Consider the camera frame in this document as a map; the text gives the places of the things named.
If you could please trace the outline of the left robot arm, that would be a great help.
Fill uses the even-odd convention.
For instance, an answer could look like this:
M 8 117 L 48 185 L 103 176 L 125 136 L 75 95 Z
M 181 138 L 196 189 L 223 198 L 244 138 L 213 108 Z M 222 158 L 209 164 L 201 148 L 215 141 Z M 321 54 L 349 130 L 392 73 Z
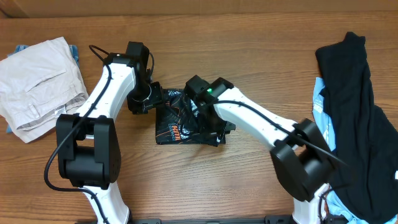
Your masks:
M 101 61 L 103 73 L 86 102 L 57 119 L 57 148 L 45 166 L 44 181 L 65 191 L 49 181 L 50 165 L 57 159 L 60 176 L 71 182 L 69 192 L 87 197 L 97 223 L 132 223 L 117 183 L 121 151 L 114 123 L 123 103 L 133 114 L 146 114 L 164 97 L 147 66 L 154 63 L 153 55 L 142 42 L 129 42 L 125 53 L 108 53 Z

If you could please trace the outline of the black orange patterned jersey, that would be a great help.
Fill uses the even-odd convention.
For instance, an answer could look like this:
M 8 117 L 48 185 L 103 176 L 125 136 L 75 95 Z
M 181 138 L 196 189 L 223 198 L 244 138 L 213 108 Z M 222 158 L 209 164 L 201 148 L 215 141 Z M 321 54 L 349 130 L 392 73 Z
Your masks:
M 166 144 L 226 144 L 225 136 L 199 133 L 196 105 L 182 89 L 163 90 L 164 104 L 156 107 L 155 141 Z

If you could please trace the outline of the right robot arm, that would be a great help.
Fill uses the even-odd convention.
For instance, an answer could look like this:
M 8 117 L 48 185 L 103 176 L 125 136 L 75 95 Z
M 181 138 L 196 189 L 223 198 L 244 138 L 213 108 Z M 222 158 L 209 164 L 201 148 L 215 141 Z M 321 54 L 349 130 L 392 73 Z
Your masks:
M 195 75 L 184 92 L 193 101 L 200 137 L 227 133 L 229 123 L 258 139 L 269 151 L 277 179 L 294 199 L 290 215 L 267 215 L 263 223 L 328 223 L 328 179 L 342 163 L 316 124 L 278 116 L 247 98 L 224 78 L 213 83 Z

